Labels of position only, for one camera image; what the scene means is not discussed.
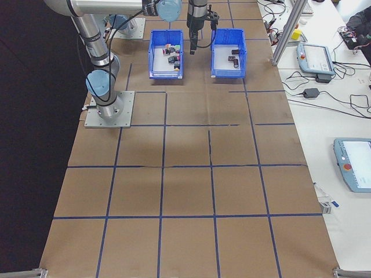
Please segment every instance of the white table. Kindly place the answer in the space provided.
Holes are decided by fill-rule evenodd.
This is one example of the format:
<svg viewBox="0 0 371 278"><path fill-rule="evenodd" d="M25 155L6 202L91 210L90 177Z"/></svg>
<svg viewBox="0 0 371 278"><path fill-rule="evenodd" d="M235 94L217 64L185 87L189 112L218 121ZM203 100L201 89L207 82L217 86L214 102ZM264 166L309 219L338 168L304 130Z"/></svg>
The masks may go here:
<svg viewBox="0 0 371 278"><path fill-rule="evenodd" d="M325 45L332 51L341 42L337 29L344 26L337 10L330 0L316 3L308 0L314 9L312 17L304 17L306 25L299 29L304 32L308 43ZM286 0L288 11L291 12L290 0ZM265 15L261 5L261 14ZM270 5L275 12L282 11L280 6ZM283 29L289 16L289 12L279 17L273 27ZM336 61L346 63L368 64L361 51L353 55L342 43L336 49ZM370 69L359 68L352 77L344 79L335 78L329 84L310 81L300 86L297 90L290 91L292 94L302 93L305 88L315 87L319 91L326 90L333 96L349 101L349 95L366 94L371 100ZM299 69L296 60L296 47L287 47L279 64L279 72L282 81ZM295 87L303 80L289 82L290 87ZM331 107L349 113L355 113L346 105L340 104L326 94L320 94L314 100L306 100L303 97L291 97L288 99L304 101L311 104ZM331 195L340 207L332 207L329 215L324 215L329 236L335 251L339 266L344 270L371 270L371 193L353 193L346 186L341 176L333 151L333 141L337 137L360 137L371 138L371 120L360 119L352 116L332 112L324 109L306 107L302 104L290 103L290 108L303 146L305 158L311 173L312 180L329 195Z"/></svg>

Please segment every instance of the touchscreen display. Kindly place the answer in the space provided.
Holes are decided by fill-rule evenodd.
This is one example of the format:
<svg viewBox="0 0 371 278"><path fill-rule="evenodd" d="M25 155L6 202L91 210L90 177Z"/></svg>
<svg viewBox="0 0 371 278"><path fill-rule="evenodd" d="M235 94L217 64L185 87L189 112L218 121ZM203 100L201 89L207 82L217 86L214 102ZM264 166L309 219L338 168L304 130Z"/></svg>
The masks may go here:
<svg viewBox="0 0 371 278"><path fill-rule="evenodd" d="M371 188L371 142L344 141L359 188Z"/></svg>
<svg viewBox="0 0 371 278"><path fill-rule="evenodd" d="M326 49L322 46L304 45L305 56L310 70L331 71Z"/></svg>

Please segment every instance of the robotic arm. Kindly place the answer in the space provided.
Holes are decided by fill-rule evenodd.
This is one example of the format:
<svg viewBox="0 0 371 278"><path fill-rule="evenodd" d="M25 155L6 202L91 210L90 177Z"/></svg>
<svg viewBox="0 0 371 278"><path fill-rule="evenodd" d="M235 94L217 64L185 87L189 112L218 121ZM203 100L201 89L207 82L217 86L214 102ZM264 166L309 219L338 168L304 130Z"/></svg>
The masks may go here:
<svg viewBox="0 0 371 278"><path fill-rule="evenodd" d="M96 68L87 76L86 85L97 104L99 117L108 122L118 117L123 107L122 100L114 90L119 59L107 47L93 14L127 16L128 20L121 25L140 13L145 16L160 16L163 20L171 22L179 17L182 6L181 0L44 0L44 2L55 12L72 18ZM203 28L204 21L211 21L212 29L216 30L218 19L217 13L211 11L211 6L207 9L207 0L189 0L187 26L190 29L191 54L194 54L197 47L201 47L197 45L198 31Z"/></svg>

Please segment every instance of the person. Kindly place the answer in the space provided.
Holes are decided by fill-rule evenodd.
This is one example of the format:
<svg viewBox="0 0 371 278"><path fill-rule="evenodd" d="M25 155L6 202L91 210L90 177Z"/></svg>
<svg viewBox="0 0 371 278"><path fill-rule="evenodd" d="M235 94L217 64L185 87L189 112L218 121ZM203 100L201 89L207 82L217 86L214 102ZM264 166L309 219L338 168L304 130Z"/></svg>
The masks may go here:
<svg viewBox="0 0 371 278"><path fill-rule="evenodd" d="M357 38L363 36L364 44L371 42L371 6L351 16L347 28L355 32ZM371 45L364 46L361 50L371 64Z"/></svg>

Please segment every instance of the cardboard table surface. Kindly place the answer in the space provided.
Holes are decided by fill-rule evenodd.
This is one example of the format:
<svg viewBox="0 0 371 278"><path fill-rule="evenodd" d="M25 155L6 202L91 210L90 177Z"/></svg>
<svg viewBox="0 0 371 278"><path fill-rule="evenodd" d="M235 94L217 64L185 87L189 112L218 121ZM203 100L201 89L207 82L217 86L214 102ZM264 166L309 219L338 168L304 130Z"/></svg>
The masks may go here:
<svg viewBox="0 0 371 278"><path fill-rule="evenodd" d="M211 78L210 50L190 56L187 32L184 78L149 79L150 30L185 21L147 21L144 41L113 43L115 88L136 91L132 127L85 129L81 115L41 261L50 277L332 277L257 3L213 9L221 25L245 30L244 79Z"/></svg>

